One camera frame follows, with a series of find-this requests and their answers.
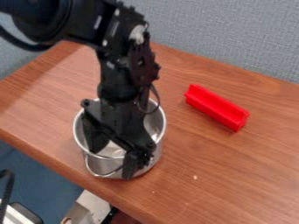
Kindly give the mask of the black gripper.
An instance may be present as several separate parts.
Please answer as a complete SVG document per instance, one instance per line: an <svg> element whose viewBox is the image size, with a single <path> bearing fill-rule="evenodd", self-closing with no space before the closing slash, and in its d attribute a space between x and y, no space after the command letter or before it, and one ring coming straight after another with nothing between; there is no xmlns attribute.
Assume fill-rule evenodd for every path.
<svg viewBox="0 0 299 224"><path fill-rule="evenodd" d="M112 101L84 99L82 134L88 151L97 154L112 140L124 150L121 177L129 180L139 169L149 164L156 144L145 126L145 116L157 110L151 98Z"/></svg>

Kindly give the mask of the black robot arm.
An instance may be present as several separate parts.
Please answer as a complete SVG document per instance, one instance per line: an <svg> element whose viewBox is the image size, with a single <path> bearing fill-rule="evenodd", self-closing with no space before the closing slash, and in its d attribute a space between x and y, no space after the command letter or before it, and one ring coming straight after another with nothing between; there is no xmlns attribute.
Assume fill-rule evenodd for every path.
<svg viewBox="0 0 299 224"><path fill-rule="evenodd" d="M94 176L129 180L144 174L159 149L145 120L160 111L160 100L151 98L160 66L144 15L119 0L0 0L0 12L33 43L22 42L2 26L0 38L24 50L44 51L61 41L94 50L97 97L80 102L73 138L85 166L111 166Z"/></svg>

